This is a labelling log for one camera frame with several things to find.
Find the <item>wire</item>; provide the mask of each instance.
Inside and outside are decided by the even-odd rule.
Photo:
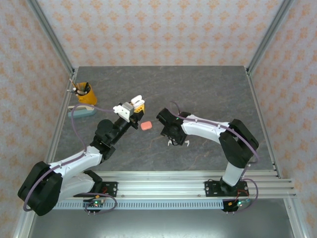
[[[179,105],[176,102],[174,102],[174,101],[170,101],[170,103],[175,104],[175,106],[177,107],[177,110],[178,110],[178,114],[180,114]]]
[[[94,212],[94,215],[100,215],[100,214],[103,214],[103,213],[111,212],[111,211],[113,211],[113,210],[117,207],[117,205],[118,205],[117,200],[116,200],[114,197],[112,197],[112,196],[110,196],[110,195],[108,195],[108,194],[94,193],[94,192],[85,192],[85,193],[80,193],[80,195],[93,195],[93,196],[97,196],[97,195],[98,195],[98,196],[103,196],[103,197],[111,198],[111,199],[114,201],[114,206],[113,206],[113,207],[111,207],[110,209],[107,209],[107,210],[105,210],[105,211],[102,211],[102,212]],[[93,203],[94,203],[94,201],[89,202],[89,203],[87,203],[87,204],[85,205],[85,212],[87,212],[88,214],[89,214],[90,212],[87,210],[87,207],[88,207],[89,205],[93,204]]]
[[[24,211],[26,211],[26,212],[32,211],[32,209],[27,208],[27,204],[28,204],[28,202],[29,202],[29,199],[30,199],[32,193],[34,192],[35,188],[37,187],[37,185],[39,185],[39,183],[40,183],[47,175],[49,175],[51,172],[53,172],[53,171],[56,170],[57,168],[60,168],[60,167],[65,166],[65,165],[68,165],[68,164],[70,164],[70,163],[72,163],[72,162],[75,162],[75,161],[77,161],[77,160],[79,160],[79,159],[81,159],[81,158],[83,158],[83,157],[85,156],[85,154],[86,154],[86,152],[87,152],[87,146],[86,146],[85,142],[83,141],[83,139],[79,136],[79,134],[78,134],[78,132],[77,132],[77,129],[76,129],[76,126],[75,126],[75,123],[74,123],[74,111],[75,111],[75,109],[76,109],[77,107],[79,107],[79,106],[88,106],[88,107],[91,107],[91,108],[94,108],[94,109],[97,109],[97,110],[99,110],[99,111],[106,112],[106,113],[112,113],[112,112],[113,112],[113,110],[106,110],[106,109],[97,108],[97,107],[95,107],[95,106],[93,106],[93,105],[86,104],[86,103],[79,103],[79,104],[77,104],[77,105],[72,109],[72,111],[71,111],[71,124],[72,124],[73,130],[74,130],[76,136],[78,137],[78,139],[80,140],[80,142],[82,143],[82,145],[83,145],[83,147],[84,147],[84,152],[83,152],[81,155],[79,155],[78,157],[76,157],[76,158],[74,158],[74,159],[72,159],[72,160],[69,160],[69,161],[67,161],[67,162],[61,163],[60,165],[57,165],[57,166],[55,166],[55,167],[49,169],[48,171],[46,171],[46,172],[33,184],[33,186],[31,187],[31,189],[30,189],[28,195],[26,196],[26,198],[25,198],[25,200],[24,200],[24,204],[23,204],[23,210],[24,210]]]
[[[254,184],[254,186],[256,187],[257,193],[256,193],[256,197],[254,198],[254,201],[248,207],[246,207],[245,209],[242,209],[242,210],[238,210],[238,211],[236,211],[234,213],[240,213],[240,212],[243,212],[243,211],[247,210],[248,208],[252,207],[256,203],[256,201],[258,200],[258,197],[259,197],[259,188],[258,188],[258,185],[256,184],[256,182],[254,182],[253,179],[244,178],[242,181],[251,181]]]
[[[238,189],[237,192],[238,192],[238,195],[236,197],[236,200],[234,200],[234,202],[236,202],[238,200],[238,197],[240,196],[241,192],[244,192],[245,194],[247,194],[248,198],[250,198],[250,195],[249,195],[248,191],[246,191],[246,190]]]
[[[178,104],[176,102],[171,102],[171,103],[176,104],[177,108],[179,108],[179,106],[178,106]],[[209,120],[184,118],[184,117],[181,117],[180,115],[175,114],[172,110],[170,110],[170,109],[168,109],[168,110],[170,111],[170,113],[172,113],[172,115],[174,115],[175,117],[181,118],[183,120],[188,120],[188,121],[193,121],[193,122],[201,122],[201,123],[206,123],[206,124],[210,124],[210,125],[213,125],[213,126],[219,126],[219,127],[223,128],[223,129],[226,129],[226,130],[230,131],[232,134],[236,135],[251,150],[251,152],[254,154],[254,156],[257,159],[257,161],[255,163],[260,161],[260,157],[259,157],[258,153],[255,151],[255,149],[253,149],[253,147],[246,141],[245,138],[243,138],[239,133],[235,132],[233,129],[231,129],[231,128],[227,127],[227,126],[218,124],[218,123],[214,123],[214,122],[209,121]],[[248,168],[248,166],[245,167],[244,171],[241,174],[241,177],[244,175],[244,173],[246,172],[247,168]]]

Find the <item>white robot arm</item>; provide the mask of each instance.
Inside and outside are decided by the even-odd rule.
[[[253,153],[240,139],[235,139],[235,135],[221,126],[233,129],[254,150],[259,147],[257,140],[237,119],[232,122],[217,122],[201,119],[186,112],[181,112],[178,116],[176,117],[166,108],[158,114],[157,119],[164,125],[161,135],[167,136],[173,145],[182,145],[187,135],[197,135],[220,144],[228,160],[228,165],[225,174],[219,181],[221,191],[216,191],[215,187],[215,194],[219,196],[219,193],[222,192],[226,196],[236,196],[241,174]]]
[[[113,111],[118,114],[119,119],[114,123],[107,119],[99,122],[95,137],[86,150],[51,164],[41,161],[32,168],[19,189],[18,196],[25,201],[31,192],[27,205],[36,214],[45,215],[58,201],[68,197],[101,191],[102,179],[93,171],[85,170],[109,159],[115,151],[113,145],[128,128],[131,126],[138,128],[138,121],[141,120],[145,111],[144,100],[139,95],[129,103],[115,106]],[[47,172],[49,174],[39,181],[39,178]],[[32,192],[33,185],[38,181],[39,184]]]

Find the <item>wallpaper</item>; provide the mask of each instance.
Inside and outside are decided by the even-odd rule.
[[[68,74],[26,0],[0,1],[0,237],[22,211],[17,192],[45,159]]]
[[[74,67],[245,65],[282,0],[39,0]]]
[[[283,176],[317,234],[317,5],[297,0],[253,75]]]

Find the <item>metal profile bar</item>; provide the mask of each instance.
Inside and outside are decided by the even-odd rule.
[[[49,40],[53,44],[57,54],[59,55],[60,59],[62,60],[64,66],[66,67],[68,73],[71,75],[74,71],[74,68],[67,57],[63,47],[61,46],[57,36],[55,35],[53,28],[51,27],[49,21],[47,20],[41,6],[39,5],[37,0],[27,0],[30,7],[33,9],[35,15],[37,16],[40,24],[43,27],[43,30],[47,34]]]
[[[224,174],[224,171],[151,171],[151,172],[139,172],[139,171],[95,171],[100,177],[107,177],[109,179],[121,179],[134,181],[138,179],[146,179],[147,181],[152,179],[196,179],[203,178],[209,179],[211,177],[220,177]],[[246,178],[277,178],[277,173],[274,170],[247,170],[245,173]]]
[[[75,69],[74,73],[71,77],[74,82],[76,80],[77,71],[78,71],[78,69]],[[45,161],[47,163],[51,163],[54,161],[55,153],[56,153],[57,146],[58,146],[59,137],[61,134],[61,130],[63,128],[65,116],[67,114],[67,107],[68,107],[70,96],[71,96],[71,94],[66,91],[67,89],[70,89],[70,90],[72,89],[72,84],[70,81],[67,82],[67,85],[65,88],[63,102],[62,102],[62,105],[60,106],[59,116],[58,116],[57,123],[55,126],[55,131],[54,131],[51,143],[50,143],[49,150],[48,150],[47,155],[45,157],[46,158]]]
[[[117,199],[210,199],[205,196],[208,179],[219,180],[224,171],[188,172],[101,172],[104,181],[119,183]],[[291,179],[279,179],[276,171],[248,171],[246,178],[253,179],[259,188],[259,198],[295,198]],[[250,197],[256,194],[255,186],[248,183]],[[214,197],[228,199],[234,197]]]
[[[73,80],[75,80],[76,75],[77,75],[77,70],[75,70],[72,73],[71,78]],[[67,89],[71,89],[70,81],[68,81],[68,83],[66,85],[64,97],[63,97],[63,103],[60,106],[59,116],[58,116],[58,119],[56,122],[55,131],[54,131],[53,137],[52,137],[51,142],[50,142],[50,147],[49,147],[48,152],[45,156],[45,158],[46,158],[45,161],[47,163],[51,163],[54,160],[59,137],[60,137],[63,123],[65,120],[65,115],[67,113],[67,107],[68,107],[68,103],[69,103],[70,96],[71,96],[70,93],[67,93],[67,91],[66,91]],[[32,223],[33,223],[34,215],[35,215],[35,213],[33,211],[31,211],[31,212],[25,212],[23,210],[21,211],[21,215],[20,215],[18,224],[17,224],[15,232],[14,232],[14,236],[13,236],[14,238],[28,237]]]
[[[251,74],[252,72],[255,71],[255,68],[256,68],[259,60],[263,56],[267,46],[269,45],[271,39],[275,35],[278,27],[282,23],[282,20],[286,16],[288,9],[290,8],[290,6],[292,5],[293,2],[294,2],[294,0],[284,0],[283,3],[281,4],[281,7],[279,8],[273,22],[269,26],[264,38],[262,39],[256,53],[254,54],[254,56],[250,62],[249,67],[247,68],[247,71],[249,74]]]
[[[298,199],[284,198],[287,215],[295,238],[310,238]]]
[[[264,123],[263,114],[261,112],[260,104],[258,102],[258,98],[257,98],[256,92],[255,92],[254,86],[253,86],[252,77],[251,77],[251,75],[247,74],[247,78],[248,78],[248,81],[249,81],[251,93],[253,95],[254,103],[255,103],[256,109],[258,111],[260,123],[261,123],[262,130],[263,130],[263,133],[264,133],[264,138],[265,138],[265,141],[267,143],[267,148],[268,148],[269,155],[271,157],[273,165],[275,166],[275,169],[276,169],[276,172],[278,174],[278,177],[281,178],[282,175],[281,175],[281,172],[279,170],[280,166],[279,166],[279,163],[278,163],[278,161],[277,161],[277,159],[276,159],[276,157],[274,155],[274,152],[273,152],[273,147],[272,147],[271,141],[269,139],[265,123]]]
[[[25,212],[21,211],[21,215],[16,226],[16,229],[13,234],[13,238],[25,238],[29,237],[29,233],[31,230],[31,226],[33,223],[33,219],[35,216],[35,212]]]

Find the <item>pen holder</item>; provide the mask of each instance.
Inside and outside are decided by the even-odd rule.
[[[86,82],[84,83],[79,83],[79,88],[85,88]],[[87,104],[91,104],[91,105],[96,105],[97,104],[97,98],[94,94],[93,88],[90,85],[90,91],[84,95],[84,96],[79,96],[76,95],[78,98],[78,101],[80,103],[87,103]]]

